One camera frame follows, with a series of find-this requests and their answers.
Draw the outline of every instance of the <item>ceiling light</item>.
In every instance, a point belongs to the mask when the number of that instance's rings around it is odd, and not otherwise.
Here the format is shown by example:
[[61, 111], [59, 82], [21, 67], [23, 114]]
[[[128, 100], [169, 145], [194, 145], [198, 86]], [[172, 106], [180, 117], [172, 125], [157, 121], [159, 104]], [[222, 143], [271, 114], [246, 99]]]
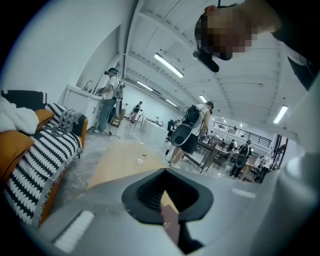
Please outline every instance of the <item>ceiling light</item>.
[[283, 105], [279, 114], [277, 115], [277, 117], [274, 119], [273, 123], [274, 124], [278, 124], [280, 122], [280, 120], [284, 117], [285, 113], [288, 110], [288, 106]]
[[151, 92], [153, 91], [150, 87], [144, 85], [143, 83], [141, 83], [141, 82], [139, 82], [139, 81], [137, 81], [136, 83], [137, 83], [138, 85], [141, 85], [141, 86], [143, 86], [144, 88], [150, 90]]
[[200, 95], [199, 97], [200, 97], [200, 99], [203, 101], [203, 103], [206, 103], [206, 102], [207, 102], [207, 100], [205, 99], [205, 97], [203, 97], [202, 95]]
[[174, 105], [175, 107], [177, 107], [176, 104], [173, 104], [170, 100], [166, 99], [167, 102], [169, 102], [170, 104]]
[[166, 61], [161, 55], [156, 53], [154, 57], [160, 61], [162, 64], [164, 64], [166, 67], [168, 67], [171, 71], [173, 71], [178, 77], [183, 78], [185, 75], [182, 74], [178, 69], [176, 69], [174, 66], [172, 66], [168, 61]]

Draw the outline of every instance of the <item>railing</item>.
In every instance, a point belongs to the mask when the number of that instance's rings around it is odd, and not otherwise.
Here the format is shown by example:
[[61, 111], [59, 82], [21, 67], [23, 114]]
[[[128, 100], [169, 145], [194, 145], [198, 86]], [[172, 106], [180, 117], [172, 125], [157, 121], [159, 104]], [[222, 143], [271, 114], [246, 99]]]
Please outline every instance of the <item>railing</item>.
[[263, 145], [265, 147], [270, 146], [271, 140], [267, 139], [265, 137], [261, 137], [259, 135], [256, 135], [254, 133], [248, 132], [246, 130], [242, 130], [239, 128], [234, 128], [230, 125], [226, 125], [226, 124], [222, 124], [219, 122], [214, 122], [214, 128], [217, 130], [221, 130], [221, 131], [225, 131], [227, 133], [231, 133], [234, 136], [239, 136], [245, 140], [251, 140], [252, 142], [256, 143], [256, 144], [260, 144]]

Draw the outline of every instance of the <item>shorts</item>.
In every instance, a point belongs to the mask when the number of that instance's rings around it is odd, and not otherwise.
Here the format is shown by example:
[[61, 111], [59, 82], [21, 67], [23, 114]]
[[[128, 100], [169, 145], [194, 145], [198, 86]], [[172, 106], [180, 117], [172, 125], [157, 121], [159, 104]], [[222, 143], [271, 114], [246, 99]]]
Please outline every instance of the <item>shorts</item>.
[[183, 143], [180, 148], [189, 154], [192, 154], [197, 148], [198, 136], [193, 133], [190, 134], [189, 138]]

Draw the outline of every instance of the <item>black and white striped blanket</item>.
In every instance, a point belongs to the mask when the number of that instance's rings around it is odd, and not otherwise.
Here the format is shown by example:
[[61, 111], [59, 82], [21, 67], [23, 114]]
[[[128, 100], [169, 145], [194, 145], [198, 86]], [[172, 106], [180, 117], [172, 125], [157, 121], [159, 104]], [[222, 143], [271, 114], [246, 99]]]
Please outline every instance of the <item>black and white striped blanket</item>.
[[[59, 123], [66, 109], [55, 103], [45, 108], [54, 113], [49, 127]], [[83, 149], [73, 132], [56, 137], [51, 130], [42, 128], [30, 138], [34, 144], [15, 167], [3, 192], [16, 215], [27, 225], [38, 228], [53, 185]]]

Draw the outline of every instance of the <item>white blanket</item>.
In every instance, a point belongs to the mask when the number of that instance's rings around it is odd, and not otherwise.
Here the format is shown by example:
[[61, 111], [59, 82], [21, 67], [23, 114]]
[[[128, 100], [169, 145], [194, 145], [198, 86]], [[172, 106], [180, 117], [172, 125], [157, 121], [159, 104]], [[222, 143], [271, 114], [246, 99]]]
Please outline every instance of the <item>white blanket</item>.
[[29, 108], [19, 107], [0, 97], [0, 133], [6, 131], [22, 131], [35, 134], [39, 124], [36, 113]]

